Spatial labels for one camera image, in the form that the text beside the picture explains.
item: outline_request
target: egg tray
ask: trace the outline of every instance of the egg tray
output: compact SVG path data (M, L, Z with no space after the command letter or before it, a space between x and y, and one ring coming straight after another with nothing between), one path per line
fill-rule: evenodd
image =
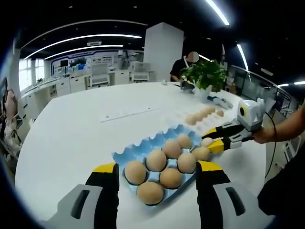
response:
M160 184L159 181L160 172L152 172L148 170L146 166L146 157L152 150L161 149L167 140L177 139L179 134L186 134L189 136L193 144L192 149L196 146L199 146L201 143L201 137L196 135L194 131L188 129L183 125L178 125L176 128L169 128L166 133L158 132L154 138L148 137L146 139L143 139L138 146L132 144L126 147L121 154L115 152L112 154L112 157L114 161L117 164L119 164L120 172L122 172L123 177L125 177L124 169L128 162L140 161L141 163L144 164L146 168L145 182L151 181ZM186 152L190 153L192 149L182 149L182 153L186 153ZM168 158L164 169L166 168L178 169L177 160ZM181 173L181 174L182 174L182 183L177 189L168 189L160 184L161 187L163 188L163 199L160 203L166 200L170 200L173 197L177 196L193 180L192 177L194 176L194 172L192 174L186 174L186 173ZM138 185L133 185L129 183L129 187L134 194L137 193Z

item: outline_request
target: ceiling light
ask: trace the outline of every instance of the ceiling light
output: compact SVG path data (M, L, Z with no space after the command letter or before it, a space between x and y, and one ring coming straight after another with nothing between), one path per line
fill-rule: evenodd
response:
M238 47L238 50L239 50L239 52L240 52L240 54L241 54L241 56L242 56L242 59L243 59L243 61L244 61L244 66L245 66L246 70L248 71L249 68L248 68L248 64L247 64L246 57L244 56L244 51L243 51L243 49L242 49L242 46L241 46L240 44L238 44L237 47Z
M287 84L287 83L278 85L278 87L287 87L287 86L289 86L289 84Z
M69 39L66 39L66 40L63 40L63 41L60 41L60 42L56 42L56 43L53 43L53 44L50 44L46 47L43 47L41 49L38 49L37 51L33 52L32 54L28 55L26 58L24 58L25 60L28 59L30 56L44 50L44 49L47 49L51 46L54 46L56 44L60 44L60 43L64 43L64 42L69 42L69 41L73 41L73 40L76 40L76 39L82 39L82 38L88 38L88 37L129 37L129 38L137 38L137 39L141 39L142 37L139 37L139 36L133 36L133 35L124 35L124 34L95 34L95 35L86 35L86 36L81 36L81 37L73 37L73 38L69 38Z
M72 50L68 50L68 51L64 51L64 52L60 52L58 54L49 56L47 58L44 58L45 60L52 58L54 56L58 56L67 52L73 52L73 51L78 51L78 50L83 50L83 49L93 49L93 48L106 48L106 47L123 47L123 45L119 45L119 44L112 44L112 45L96 45L96 46L90 46L90 47L83 47L83 48L78 48L78 49L72 49Z
M295 85L305 84L305 81L295 82Z
M225 18L224 14L220 11L220 9L216 6L216 4L212 0L205 0L212 8L213 10L218 14L220 19L224 22L225 25L230 25L227 18Z
M201 58L204 58L207 61L211 61L209 58L206 58L205 56L199 55Z

